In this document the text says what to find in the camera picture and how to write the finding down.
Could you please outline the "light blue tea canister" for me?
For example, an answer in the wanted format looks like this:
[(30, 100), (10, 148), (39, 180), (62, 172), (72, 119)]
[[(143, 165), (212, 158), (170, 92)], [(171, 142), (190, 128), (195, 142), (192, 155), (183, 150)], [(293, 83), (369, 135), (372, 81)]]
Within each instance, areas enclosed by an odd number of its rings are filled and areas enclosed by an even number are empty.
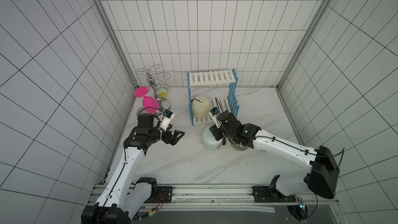
[(202, 145), (208, 150), (217, 150), (222, 146), (222, 139), (216, 140), (210, 131), (210, 127), (207, 127), (202, 135)]

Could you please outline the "large beige tea canister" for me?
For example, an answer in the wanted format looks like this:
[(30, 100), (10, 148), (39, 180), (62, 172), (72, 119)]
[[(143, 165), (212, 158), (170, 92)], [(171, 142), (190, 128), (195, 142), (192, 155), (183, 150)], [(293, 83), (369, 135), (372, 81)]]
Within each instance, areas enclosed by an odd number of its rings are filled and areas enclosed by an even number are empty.
[(236, 143), (231, 143), (231, 146), (234, 148), (234, 149), (236, 149), (236, 150), (238, 150), (238, 151), (245, 151), (245, 150), (247, 150), (249, 147), (247, 147), (247, 146), (243, 146), (243, 145), (241, 145), (241, 144), (236, 144)]

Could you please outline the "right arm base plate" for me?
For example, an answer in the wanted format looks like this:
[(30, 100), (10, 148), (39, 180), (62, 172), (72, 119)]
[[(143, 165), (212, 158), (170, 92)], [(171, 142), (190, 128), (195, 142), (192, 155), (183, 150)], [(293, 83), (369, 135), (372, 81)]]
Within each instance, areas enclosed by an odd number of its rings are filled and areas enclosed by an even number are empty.
[(293, 196), (284, 196), (269, 186), (252, 186), (252, 195), (256, 203), (295, 203)]

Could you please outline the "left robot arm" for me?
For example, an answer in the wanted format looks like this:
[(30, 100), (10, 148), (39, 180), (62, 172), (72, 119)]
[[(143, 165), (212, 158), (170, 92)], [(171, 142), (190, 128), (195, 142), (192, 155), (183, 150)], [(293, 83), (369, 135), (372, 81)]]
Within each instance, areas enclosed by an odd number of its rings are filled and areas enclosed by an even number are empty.
[(123, 143), (121, 160), (94, 205), (87, 205), (82, 214), (83, 224), (129, 224), (146, 201), (158, 197), (155, 178), (142, 177), (131, 186), (139, 163), (149, 147), (158, 141), (176, 145), (184, 136), (182, 131), (171, 131), (175, 114), (169, 110), (162, 113), (162, 120), (154, 124), (154, 114), (139, 115), (138, 124)]

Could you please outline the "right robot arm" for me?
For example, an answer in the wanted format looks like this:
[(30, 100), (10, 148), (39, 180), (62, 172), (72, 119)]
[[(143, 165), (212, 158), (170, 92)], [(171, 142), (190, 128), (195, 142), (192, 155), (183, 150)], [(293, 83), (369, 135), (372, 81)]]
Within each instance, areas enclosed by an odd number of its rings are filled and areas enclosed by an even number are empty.
[(301, 146), (280, 139), (254, 124), (241, 124), (229, 111), (216, 107), (209, 112), (214, 125), (209, 128), (214, 140), (229, 140), (242, 149), (257, 149), (272, 153), (299, 168), (288, 176), (275, 175), (265, 196), (273, 202), (297, 194), (312, 192), (316, 196), (333, 199), (340, 168), (332, 152), (324, 147)]

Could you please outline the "cream tea canister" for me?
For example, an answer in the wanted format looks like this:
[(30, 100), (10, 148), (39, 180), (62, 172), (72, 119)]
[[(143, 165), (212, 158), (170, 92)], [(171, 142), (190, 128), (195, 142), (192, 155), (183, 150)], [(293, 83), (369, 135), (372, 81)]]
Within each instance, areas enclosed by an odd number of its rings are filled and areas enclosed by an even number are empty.
[(204, 96), (198, 96), (191, 100), (191, 111), (195, 118), (206, 118), (210, 112), (210, 102)]

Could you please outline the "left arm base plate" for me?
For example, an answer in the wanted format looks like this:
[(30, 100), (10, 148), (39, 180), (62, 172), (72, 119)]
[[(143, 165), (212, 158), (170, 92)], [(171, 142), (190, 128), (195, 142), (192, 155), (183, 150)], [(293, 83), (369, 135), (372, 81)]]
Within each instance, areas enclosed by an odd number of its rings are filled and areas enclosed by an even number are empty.
[(171, 203), (173, 196), (172, 186), (158, 186), (155, 193), (145, 203)]

